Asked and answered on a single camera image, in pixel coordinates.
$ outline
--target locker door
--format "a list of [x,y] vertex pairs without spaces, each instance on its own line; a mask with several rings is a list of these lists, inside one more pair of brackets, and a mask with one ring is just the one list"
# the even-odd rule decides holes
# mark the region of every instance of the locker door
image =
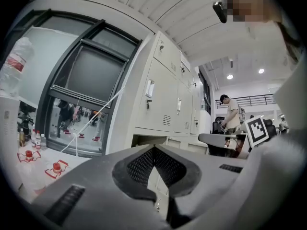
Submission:
[[159,61],[153,59],[146,80],[136,127],[170,131],[175,114],[176,96],[177,80],[175,76]]
[[193,94],[193,107],[192,107],[192,119],[191,119],[191,134],[198,134],[200,130],[200,118],[201,118],[201,97],[200,97],[200,80],[199,77],[193,77],[192,81],[196,84],[192,84],[191,90]]
[[160,35],[153,57],[176,76],[180,74],[180,51],[164,34]]
[[179,79],[184,83],[184,85],[189,90],[191,89],[192,84],[193,84],[192,83],[193,82],[193,75],[183,63],[181,63]]
[[190,133],[192,115],[192,93],[178,81],[177,111],[174,132]]

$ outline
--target man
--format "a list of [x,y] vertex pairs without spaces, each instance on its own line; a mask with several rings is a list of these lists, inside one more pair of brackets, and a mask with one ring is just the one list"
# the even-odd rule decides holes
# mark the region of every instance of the man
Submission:
[[282,122],[280,123],[280,132],[281,134],[287,133],[288,130],[288,125],[284,119],[284,117],[282,117]]
[[228,105],[227,117],[221,123],[221,126],[226,126],[228,129],[227,134],[233,134],[236,127],[240,126],[239,105],[235,99],[229,98],[227,95],[222,94],[220,98],[221,103]]
[[63,100],[60,101],[58,107],[61,109],[58,120],[58,138],[60,138],[60,130],[67,130],[67,127],[73,121],[74,107]]

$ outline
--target window frame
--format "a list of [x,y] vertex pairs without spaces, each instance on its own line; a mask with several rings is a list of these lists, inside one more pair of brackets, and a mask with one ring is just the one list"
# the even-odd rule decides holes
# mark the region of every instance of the window frame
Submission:
[[[71,12],[65,12],[65,11],[54,11],[51,9],[37,10],[37,11],[31,10],[7,33],[6,37],[4,38],[2,45],[3,46],[2,52],[0,54],[0,69],[4,64],[6,57],[13,49],[13,46],[16,43],[16,41],[20,39],[25,34],[25,32],[28,31],[32,26],[40,27],[45,21],[47,21],[52,16],[77,20],[91,25],[94,25],[99,21],[98,19],[89,16],[71,13]],[[16,33],[17,33],[16,40],[12,40],[12,35]]]
[[[36,113],[36,124],[35,127],[37,130],[40,130],[41,133],[44,134],[49,134],[49,125],[50,125],[50,118],[51,118],[51,111],[53,108],[53,102],[55,98],[67,101],[72,104],[77,104],[77,101],[80,97],[79,100],[79,105],[82,107],[89,108],[94,111],[99,111],[103,105],[106,104],[106,102],[99,101],[96,102],[93,100],[93,98],[90,100],[88,98],[84,98],[84,96],[80,96],[81,94],[74,95],[73,93],[67,93],[67,89],[64,88],[57,88],[54,86],[54,81],[57,79],[56,77],[60,73],[63,65],[69,60],[69,58],[75,54],[76,50],[80,48],[81,45],[87,45],[90,47],[95,48],[96,50],[103,51],[105,53],[108,53],[112,55],[113,57],[116,57],[117,59],[120,59],[122,62],[124,62],[124,65],[122,67],[122,71],[120,72],[118,79],[113,87],[112,93],[109,97],[109,100],[116,94],[116,92],[120,89],[120,87],[123,84],[124,78],[128,72],[128,69],[131,65],[131,62],[140,47],[142,40],[138,40],[137,38],[133,37],[132,35],[128,34],[127,32],[111,25],[105,22],[105,20],[101,19],[95,19],[89,16],[81,15],[81,14],[76,14],[76,13],[71,13],[71,12],[65,12],[65,11],[53,11],[51,9],[48,10],[39,10],[39,11],[34,11],[31,10],[26,16],[24,16],[18,23],[17,25],[11,29],[11,31],[7,34],[7,36],[4,39],[4,46],[6,48],[9,48],[7,51],[3,51],[1,53],[3,62],[1,62],[1,66],[3,65],[6,57],[10,53],[11,49],[13,48],[15,42],[21,38],[26,31],[28,31],[32,26],[35,27],[40,27],[45,21],[47,21],[49,18],[52,16],[57,16],[57,17],[63,17],[67,19],[72,19],[72,20],[78,20],[83,23],[88,23],[91,26],[84,31],[82,34],[80,34],[75,41],[66,49],[66,51],[63,53],[63,55],[60,57],[60,59],[57,61],[55,64],[53,70],[51,71],[48,80],[45,83],[45,86],[43,88],[38,108],[37,108],[37,113]],[[95,35],[97,35],[100,31],[102,31],[104,28],[107,28],[114,33],[120,35],[121,37],[125,38],[126,40],[131,41],[132,43],[135,44],[135,49],[133,53],[131,54],[130,57],[126,57],[123,54],[108,48],[105,45],[102,45],[100,43],[97,43],[93,40],[91,40]],[[16,37],[16,40],[12,40],[12,35],[14,33],[18,33],[18,36]],[[106,121],[106,127],[105,127],[105,133],[104,133],[104,140],[103,144],[101,147],[101,152],[94,152],[94,151],[84,151],[84,150],[79,150],[78,149],[78,156],[80,157],[87,157],[87,158],[92,158],[95,156],[101,156],[105,155],[106,153],[106,143],[107,143],[107,137],[109,133],[109,127],[111,124],[112,120],[112,114],[114,112],[115,108],[115,103],[116,99],[108,105],[103,112],[108,114],[108,119]],[[57,142],[51,141],[48,138],[48,135],[46,135],[47,138],[47,146],[51,149],[54,150],[62,150],[63,146],[57,144]],[[71,155],[76,155],[76,150],[75,148],[68,147],[65,151],[67,154]]]
[[[39,21],[39,23],[36,24],[36,26],[40,26],[42,23],[44,23],[48,18],[50,18],[50,15],[56,15],[56,16],[63,16],[65,18],[75,19],[75,15],[73,13],[69,12],[58,12],[58,11],[51,11],[49,14],[47,14],[43,19]],[[77,16],[77,19],[81,19],[81,21],[84,22],[84,19],[87,17],[83,17],[81,15]],[[36,128],[40,130],[41,132],[44,132],[44,134],[49,134],[49,125],[50,125],[50,118],[51,118],[51,111],[53,108],[53,102],[54,98],[58,98],[64,101],[67,101],[72,104],[77,104],[79,101],[79,105],[82,107],[89,108],[94,111],[99,111],[103,105],[106,104],[106,102],[100,101],[100,103],[95,102],[93,99],[84,98],[84,96],[81,96],[82,94],[78,93],[77,95],[72,93],[72,91],[67,91],[65,88],[59,88],[54,85],[55,80],[57,79],[57,76],[59,75],[60,71],[64,67],[65,63],[70,59],[70,57],[73,54],[76,54],[76,50],[78,50],[82,45],[87,45],[90,47],[95,48],[96,50],[103,51],[105,53],[108,53],[112,55],[113,57],[116,57],[117,59],[124,62],[124,65],[122,67],[122,71],[120,72],[118,79],[113,87],[112,93],[109,97],[109,100],[116,94],[116,92],[120,89],[120,87],[123,84],[124,78],[128,72],[128,69],[130,67],[130,64],[132,62],[134,56],[136,55],[136,52],[138,48],[140,47],[142,40],[138,40],[135,37],[131,36],[130,34],[122,31],[121,29],[118,29],[108,23],[105,22],[105,20],[96,20],[92,19],[90,20],[93,25],[88,28],[85,32],[83,32],[81,35],[79,35],[76,40],[67,48],[67,50],[63,53],[63,55],[60,57],[56,65],[54,66],[51,74],[49,75],[49,78],[43,88],[43,92],[38,104],[37,109],[37,115],[36,115]],[[91,38],[93,38],[96,34],[98,34],[100,31],[102,31],[104,28],[110,29],[114,31],[115,33],[119,34],[120,36],[123,36],[125,39],[130,40],[135,44],[135,49],[130,57],[126,57],[122,55],[121,53],[108,48],[105,45],[102,45],[100,43],[97,43],[95,41],[92,41]],[[80,150],[78,149],[78,156],[80,157],[87,157],[87,158],[93,158],[95,156],[101,156],[106,154],[106,143],[107,143],[107,137],[109,134],[109,128],[112,120],[112,114],[114,112],[116,99],[113,100],[105,109],[103,110],[104,113],[108,114],[108,118],[106,121],[106,127],[104,131],[104,139],[103,144],[101,147],[100,152],[95,151],[87,151],[87,150]],[[54,150],[62,150],[63,145],[59,142],[53,141],[48,139],[47,137],[47,146]],[[65,149],[65,153],[76,155],[76,149],[73,148],[74,146],[69,146],[67,149]]]
[[209,115],[211,115],[211,93],[210,93],[210,86],[208,85],[205,77],[203,76],[202,72],[199,72],[199,78],[203,85],[203,98],[205,100],[206,106],[205,110]]

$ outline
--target white t-shirt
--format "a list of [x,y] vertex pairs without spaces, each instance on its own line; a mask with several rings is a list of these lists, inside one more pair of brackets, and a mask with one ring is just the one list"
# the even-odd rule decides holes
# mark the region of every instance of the white t-shirt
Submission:
[[[239,112],[239,105],[238,102],[235,99],[230,99],[230,102],[228,104],[228,110],[227,110],[227,117],[231,114],[231,111],[237,109]],[[235,128],[240,125],[240,117],[239,113],[236,114],[236,116],[233,117],[233,119],[229,120],[226,124],[227,128]]]

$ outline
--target ceiling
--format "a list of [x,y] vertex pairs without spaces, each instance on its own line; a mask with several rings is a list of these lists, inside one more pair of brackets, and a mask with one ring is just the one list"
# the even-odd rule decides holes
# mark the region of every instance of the ceiling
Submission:
[[[224,57],[206,63],[204,67],[210,81],[217,81],[218,88],[221,88],[254,81],[287,79],[291,74],[288,61],[284,51],[272,49],[267,52],[238,53],[233,57]],[[264,72],[259,74],[259,69],[264,69]]]
[[[186,54],[192,66],[199,66],[226,56],[234,56],[239,52],[255,50],[269,52],[278,45],[284,46],[280,31],[272,24],[254,27],[245,23],[233,22],[231,17],[227,23],[221,23],[212,8],[213,2],[217,0],[99,1],[126,13],[154,32],[161,30],[167,34]],[[250,59],[246,59],[248,57],[248,54],[238,55],[239,64],[236,66],[236,71],[239,75],[233,81],[247,80],[247,76],[251,76],[260,65],[259,61],[251,63]],[[219,61],[213,61],[213,67],[220,67]],[[226,71],[228,71],[227,66],[214,70],[221,86],[229,84],[225,81]],[[278,71],[267,70],[263,76],[282,78],[285,75],[286,70],[278,69]],[[255,75],[253,79],[257,80],[259,76]]]

